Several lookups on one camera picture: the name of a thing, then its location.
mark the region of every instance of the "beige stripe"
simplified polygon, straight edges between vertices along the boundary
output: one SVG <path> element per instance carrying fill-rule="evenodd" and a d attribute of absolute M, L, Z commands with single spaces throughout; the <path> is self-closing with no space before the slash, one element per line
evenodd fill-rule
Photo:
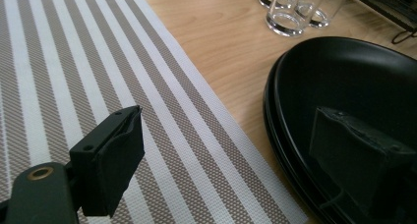
<path fill-rule="evenodd" d="M 115 112 L 121 109 L 121 104 L 118 100 L 116 92 L 111 84 L 110 78 L 108 77 L 103 63 L 98 55 L 97 49 L 87 29 L 86 23 L 81 16 L 81 11 L 77 7 L 75 0 L 64 0 L 67 8 L 70 12 L 71 19 L 74 22 L 77 33 L 80 37 L 80 41 L 83 45 L 84 51 L 89 59 L 89 64 L 94 73 L 94 77 L 97 80 L 98 86 L 101 91 L 101 95 L 107 105 L 109 112 Z"/>
<path fill-rule="evenodd" d="M 110 7 L 110 9 L 112 10 L 113 14 L 115 15 L 115 18 L 117 19 L 118 24 L 120 25 L 120 28 L 125 28 L 128 27 L 129 24 L 126 22 L 126 19 L 124 18 L 124 16 L 119 15 L 122 14 L 120 9 L 117 7 L 117 5 L 115 5 L 114 0 L 106 0 L 107 5 Z M 132 35 L 129 35 L 127 32 L 124 33 L 127 37 L 127 41 L 131 41 L 130 38 L 132 38 Z M 132 46 L 133 49 L 132 50 L 138 50 L 138 46 L 136 45 L 136 43 L 131 42 L 130 45 L 127 44 L 127 46 Z M 131 60 L 132 59 L 140 59 L 137 58 L 139 56 L 131 56 Z M 142 64 L 144 65 L 150 65 L 151 62 L 149 62 L 149 60 L 147 59 L 141 59 Z M 148 75 L 146 75 L 146 73 L 143 73 L 143 80 L 147 81 L 148 80 Z M 143 88 L 145 88 L 145 86 L 141 87 L 141 94 L 143 96 L 145 96 L 145 93 L 143 92 Z M 146 103 L 143 103 L 144 108 L 147 108 L 146 105 L 149 104 L 149 100 L 146 99 Z M 172 146 L 180 146 L 180 144 L 176 143 L 176 144 L 172 144 L 171 141 L 169 141 L 169 138 L 167 137 L 167 132 L 165 132 L 163 130 L 163 126 L 161 124 L 161 122 L 159 122 L 158 117 L 156 117 L 156 114 L 154 111 L 155 110 L 151 110 L 148 112 L 144 111 L 144 117 L 146 119 L 147 125 L 149 126 L 150 132 L 154 138 L 154 140 L 156 141 L 156 143 L 159 146 L 159 150 L 162 154 L 162 157 L 164 158 L 164 160 L 167 163 L 167 166 L 170 170 L 170 172 L 172 173 L 172 176 L 185 200 L 185 202 L 187 203 L 188 208 L 190 209 L 194 219 L 196 220 L 196 222 L 202 222 L 202 221 L 210 221 L 212 219 L 211 213 L 209 212 L 208 206 L 205 203 L 205 201 L 203 200 L 202 194 L 199 193 L 196 184 L 193 182 L 193 180 L 190 178 L 190 174 L 189 171 L 190 170 L 186 170 L 186 166 L 188 165 L 190 168 L 189 163 L 184 164 L 183 161 L 184 159 L 186 159 L 185 157 L 181 157 L 178 154 L 178 148 L 174 148 Z"/>
<path fill-rule="evenodd" d="M 86 135 L 96 126 L 86 92 L 83 89 L 83 84 L 77 71 L 74 57 L 62 29 L 63 24 L 59 21 L 53 2 L 52 0 L 42 0 L 42 4 L 51 27 L 52 35 L 55 40 L 55 45 L 58 50 L 59 58 L 63 66 L 65 78 L 71 92 L 71 97 L 73 98 L 83 134 Z"/>
<path fill-rule="evenodd" d="M 146 99 L 145 94 L 143 93 L 141 86 L 139 85 L 137 79 L 134 77 L 134 74 L 130 70 L 130 65 L 123 51 L 121 50 L 116 38 L 114 37 L 114 34 L 112 33 L 110 27 L 108 26 L 108 23 L 103 17 L 103 14 L 98 8 L 95 0 L 86 0 L 86 1 L 89 5 L 91 12 L 94 14 L 95 21 L 101 30 L 101 33 L 114 57 L 114 60 L 117 63 L 117 66 L 119 67 L 121 71 L 122 76 L 124 77 L 125 81 L 128 84 L 129 90 L 134 95 L 135 101 L 137 102 L 137 104 L 144 107 L 144 114 L 143 114 L 144 119 L 147 122 L 154 120 L 154 119 L 150 119 L 149 116 L 147 116 L 148 115 L 147 112 L 149 112 L 150 110 L 149 102 Z M 172 164 L 176 164 L 177 162 L 178 160 L 175 160 L 172 162 Z M 144 196 L 145 196 L 145 199 L 147 200 L 147 205 L 153 207 L 149 209 L 151 212 L 152 218 L 158 219 L 161 217 L 166 217 L 167 218 L 166 221 L 170 222 L 172 220 L 172 215 L 167 209 L 166 204 L 164 204 L 163 198 L 154 198 L 154 197 L 162 197 L 159 187 L 151 186 L 152 190 L 144 187 L 147 183 L 150 183 L 150 184 L 156 184 L 156 183 L 154 182 L 154 177 L 152 176 L 152 173 L 149 167 L 148 166 L 142 167 L 142 163 L 146 163 L 146 162 L 144 160 L 141 162 L 140 170 L 139 170 L 140 175 L 137 175 L 137 178 L 138 178 L 141 190 L 144 191 Z"/>
<path fill-rule="evenodd" d="M 251 220 L 251 217 L 246 212 L 237 195 L 233 192 L 218 165 L 215 163 L 214 159 L 207 150 L 206 145 L 203 143 L 195 128 L 188 120 L 184 110 L 181 108 L 175 96 L 172 94 L 171 89 L 158 72 L 157 67 L 152 62 L 147 50 L 138 39 L 132 27 L 129 25 L 128 21 L 124 19 L 124 17 L 120 17 L 119 22 L 124 24 L 122 28 L 124 28 L 125 33 L 132 45 L 136 47 L 135 50 L 137 55 L 141 58 L 141 60 L 143 60 L 143 62 L 146 63 L 144 67 L 146 68 L 148 75 L 151 77 L 160 95 L 166 102 L 171 115 L 177 122 L 188 144 L 193 149 L 193 152 L 196 154 L 205 169 L 205 172 L 208 174 L 208 178 L 219 193 L 222 202 L 225 204 L 226 208 L 229 209 L 230 215 L 234 220 Z"/>
<path fill-rule="evenodd" d="M 7 146 L 10 167 L 10 181 L 30 167 L 26 131 L 22 117 L 22 106 L 19 97 L 18 83 L 13 68 L 13 54 L 10 43 L 8 22 L 4 0 L 0 0 L 0 84 L 2 89 L 5 143 Z"/>
<path fill-rule="evenodd" d="M 6 31 L 7 31 L 7 22 L 6 19 L 4 19 L 6 17 L 6 14 L 4 12 L 4 2 L 3 0 L 0 0 L 0 64 L 3 63 L 3 59 L 5 59 L 7 56 L 7 50 L 5 50 L 5 48 L 10 47 L 10 44 L 6 45 L 6 41 L 8 41 L 8 39 L 6 38 Z M 5 119 L 4 119 L 4 107 L 3 107 L 3 92 L 2 92 L 2 87 L 3 85 L 1 84 L 1 77 L 0 77 L 0 202 L 6 200 L 7 198 L 9 198 L 9 193 L 10 193 L 10 186 L 11 186 L 11 182 L 8 181 L 9 178 L 9 174 L 8 174 L 8 168 L 9 168 L 9 164 L 8 164 L 8 158 L 7 156 L 9 156 L 6 152 L 7 148 L 6 148 L 6 129 L 5 129 Z"/>
<path fill-rule="evenodd" d="M 140 21 L 145 31 L 155 44 L 162 58 L 165 60 L 167 66 L 170 68 L 176 79 L 179 81 L 181 86 L 187 92 L 189 98 L 193 101 L 198 111 L 208 124 L 210 130 L 213 132 L 217 140 L 222 145 L 224 151 L 231 158 L 233 164 L 239 171 L 239 174 L 243 177 L 252 193 L 255 194 L 258 202 L 267 213 L 269 219 L 276 223 L 286 223 L 288 220 L 282 213 L 276 202 L 270 196 L 268 191 L 265 189 L 262 182 L 258 179 L 258 176 L 246 162 L 240 151 L 236 148 L 236 144 L 232 141 L 229 135 L 224 131 L 221 124 L 216 120 L 213 113 L 209 110 L 202 97 L 199 95 L 197 90 L 194 88 L 191 81 L 187 78 L 185 73 L 182 71 L 176 59 L 172 56 L 167 46 L 162 41 L 161 37 L 156 33 L 148 19 L 144 16 L 138 6 L 135 5 L 134 0 L 127 0 L 131 9 L 134 11 L 137 19 Z"/>
<path fill-rule="evenodd" d="M 29 0 L 18 0 L 18 2 L 49 152 L 52 161 L 65 164 L 69 161 L 68 149 L 60 123 L 61 120 L 58 116 L 50 79 L 43 59 L 43 53 L 34 24 L 30 2 Z"/>
<path fill-rule="evenodd" d="M 129 214 L 128 207 L 126 206 L 126 201 L 122 198 L 117 206 L 116 212 L 114 213 L 113 217 L 111 218 L 111 223 L 119 224 L 119 223 L 133 223 L 133 220 Z"/>

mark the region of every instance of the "woven placemat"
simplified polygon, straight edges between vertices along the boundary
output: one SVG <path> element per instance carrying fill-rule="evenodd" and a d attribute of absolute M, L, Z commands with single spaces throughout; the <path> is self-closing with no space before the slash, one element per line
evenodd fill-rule
<path fill-rule="evenodd" d="M 141 105 L 145 158 L 115 216 L 82 223 L 307 220 L 145 0 L 0 0 L 0 67 L 0 200 Z"/>

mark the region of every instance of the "dish rack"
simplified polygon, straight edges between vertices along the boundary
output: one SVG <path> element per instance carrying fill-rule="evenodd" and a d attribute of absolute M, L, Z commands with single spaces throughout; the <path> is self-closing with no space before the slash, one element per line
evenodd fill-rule
<path fill-rule="evenodd" d="M 417 37 L 417 0 L 360 1 L 404 28 L 404 31 L 392 39 L 393 44 Z"/>

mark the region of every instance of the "black plate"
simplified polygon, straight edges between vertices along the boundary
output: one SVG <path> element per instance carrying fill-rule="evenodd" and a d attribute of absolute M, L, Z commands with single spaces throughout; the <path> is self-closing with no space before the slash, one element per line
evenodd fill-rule
<path fill-rule="evenodd" d="M 324 222 L 382 223 L 348 196 L 320 209 L 339 188 L 309 155 L 316 108 L 344 111 L 417 148 L 416 96 L 417 61 L 364 41 L 310 39 L 274 64 L 264 97 L 269 140 L 297 193 Z"/>

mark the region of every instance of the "wooden tabletop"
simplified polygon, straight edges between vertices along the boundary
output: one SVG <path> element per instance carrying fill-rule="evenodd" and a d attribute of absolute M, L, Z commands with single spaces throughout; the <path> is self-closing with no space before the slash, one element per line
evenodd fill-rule
<path fill-rule="evenodd" d="M 362 39 L 417 59 L 415 39 L 391 44 L 402 29 L 357 0 L 347 0 L 329 27 L 307 28 L 299 37 L 284 37 L 269 30 L 267 9 L 258 0 L 147 1 L 292 193 L 273 155 L 263 118 L 264 87 L 276 59 L 297 43 L 316 36 Z M 317 222 L 298 201 L 309 222 Z"/>

